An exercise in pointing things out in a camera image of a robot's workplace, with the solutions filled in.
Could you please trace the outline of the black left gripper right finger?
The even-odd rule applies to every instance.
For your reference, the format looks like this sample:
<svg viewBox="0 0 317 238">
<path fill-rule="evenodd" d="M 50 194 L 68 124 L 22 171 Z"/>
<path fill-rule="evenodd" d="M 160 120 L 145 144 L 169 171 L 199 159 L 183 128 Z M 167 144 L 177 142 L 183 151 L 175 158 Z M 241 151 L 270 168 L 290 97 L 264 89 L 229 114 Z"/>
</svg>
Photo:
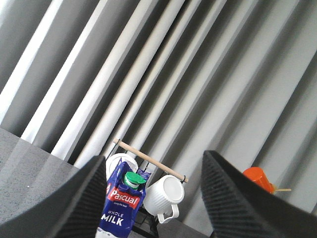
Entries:
<svg viewBox="0 0 317 238">
<path fill-rule="evenodd" d="M 201 190 L 218 238 L 315 238 L 317 218 L 268 193 L 216 151 L 205 151 Z"/>
</svg>

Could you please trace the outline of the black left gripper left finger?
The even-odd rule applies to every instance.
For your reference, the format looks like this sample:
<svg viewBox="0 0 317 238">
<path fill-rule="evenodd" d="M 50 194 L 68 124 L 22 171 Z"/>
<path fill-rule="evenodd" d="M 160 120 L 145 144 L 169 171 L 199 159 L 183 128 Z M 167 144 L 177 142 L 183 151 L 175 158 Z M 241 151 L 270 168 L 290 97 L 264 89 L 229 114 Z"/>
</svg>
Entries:
<svg viewBox="0 0 317 238">
<path fill-rule="evenodd" d="M 94 156 L 52 195 L 0 227 L 2 238 L 93 238 L 106 195 L 106 162 Z"/>
</svg>

